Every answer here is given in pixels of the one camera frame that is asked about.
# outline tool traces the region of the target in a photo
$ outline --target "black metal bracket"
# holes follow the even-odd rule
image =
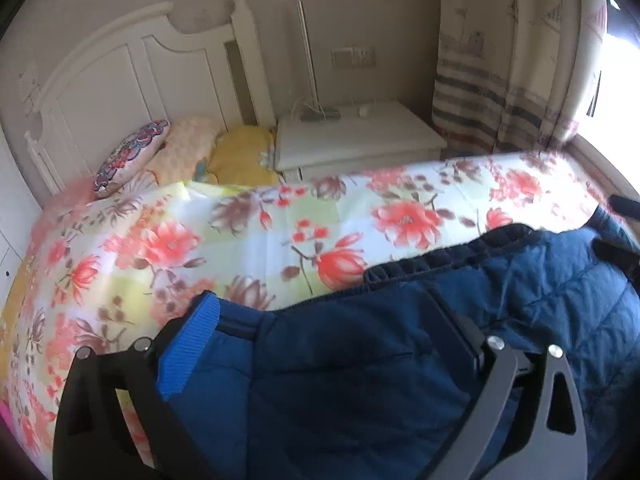
[[[477,400],[454,438],[416,480],[472,478],[517,387],[523,393],[510,434],[500,459],[482,478],[584,480],[584,420],[562,349],[514,350],[498,336],[485,337],[435,293],[432,298],[424,309],[430,338],[456,385]],[[140,338],[124,352],[101,356],[88,347],[76,352],[58,412],[54,480],[84,479],[88,470],[96,480],[220,478],[155,388],[159,356],[200,299],[194,298],[188,313],[169,322],[153,342]],[[140,460],[116,388],[129,391],[158,470]]]

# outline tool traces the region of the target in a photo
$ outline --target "decorative pillow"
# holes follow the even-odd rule
[[[238,126],[216,143],[207,171],[210,184],[277,186],[278,174],[268,168],[273,134],[260,126]]]
[[[145,166],[159,186],[185,180],[203,181],[207,159],[222,131],[210,117],[190,116],[174,121],[164,148]]]
[[[146,124],[126,137],[95,175],[96,196],[106,198],[132,179],[160,149],[168,133],[169,123],[162,119]]]

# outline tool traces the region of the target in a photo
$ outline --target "curtain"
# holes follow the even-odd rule
[[[556,150],[600,75],[606,0],[440,0],[433,123],[449,156]]]

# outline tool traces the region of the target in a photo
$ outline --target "yellow pillow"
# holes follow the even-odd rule
[[[273,145],[273,134],[267,128],[233,128],[216,141],[207,165],[207,181],[222,185],[277,186],[278,174],[266,167]]]
[[[202,180],[204,167],[222,128],[209,117],[185,117],[171,125],[165,147],[145,166],[159,186],[183,180]]]

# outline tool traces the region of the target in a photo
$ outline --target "electrical outlet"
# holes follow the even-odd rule
[[[376,65],[376,51],[372,46],[344,46],[331,50],[334,70],[372,68]]]
[[[372,46],[353,47],[353,65],[356,68],[373,68],[376,65],[376,51]]]

